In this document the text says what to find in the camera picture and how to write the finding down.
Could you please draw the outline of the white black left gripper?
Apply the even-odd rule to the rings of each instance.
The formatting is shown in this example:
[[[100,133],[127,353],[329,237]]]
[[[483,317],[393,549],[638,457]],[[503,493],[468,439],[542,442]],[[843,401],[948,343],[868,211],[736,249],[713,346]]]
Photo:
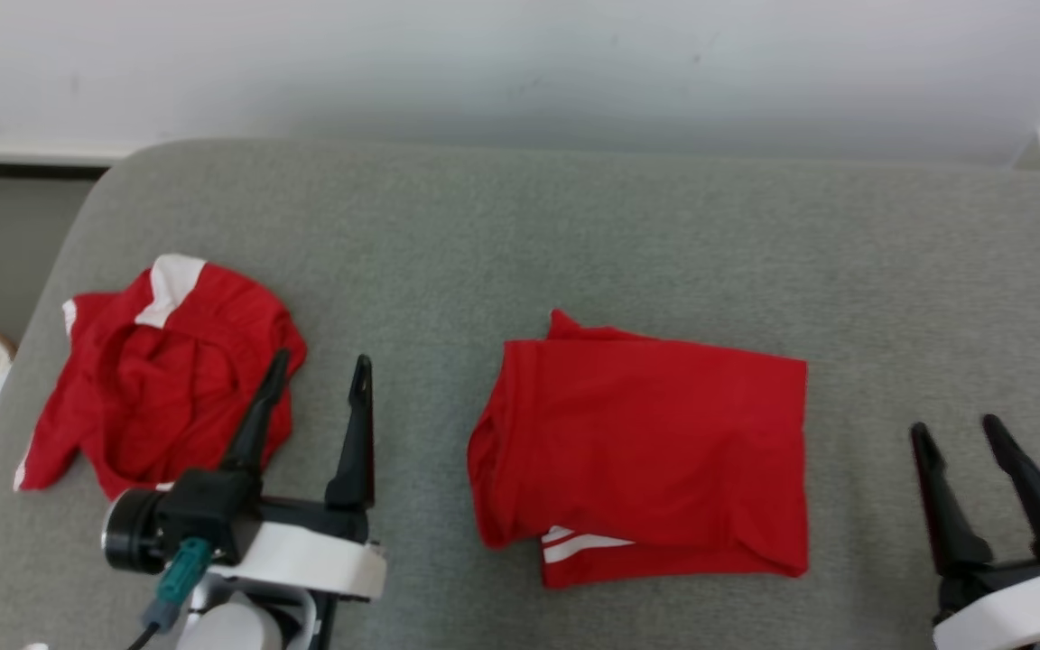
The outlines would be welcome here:
[[[274,408],[286,387],[290,350],[276,350],[271,365],[248,405],[218,470],[263,473],[265,444]],[[326,486],[326,506],[301,499],[267,499],[263,523],[244,558],[211,564],[223,579],[259,581],[350,599],[383,597],[386,558],[370,539],[367,511],[375,504],[373,368],[359,355],[349,390],[350,416],[335,476]]]

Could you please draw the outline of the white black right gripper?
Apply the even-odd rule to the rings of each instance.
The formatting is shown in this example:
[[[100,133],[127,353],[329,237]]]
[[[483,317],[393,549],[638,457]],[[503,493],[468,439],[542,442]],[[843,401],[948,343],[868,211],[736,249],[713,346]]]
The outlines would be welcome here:
[[[982,416],[996,464],[1007,473],[1033,534],[1040,561],[1040,468],[999,417]],[[1040,649],[1040,562],[993,562],[989,543],[976,535],[946,478],[943,454],[927,424],[911,427],[914,466],[922,499],[930,556],[937,575],[937,649]]]

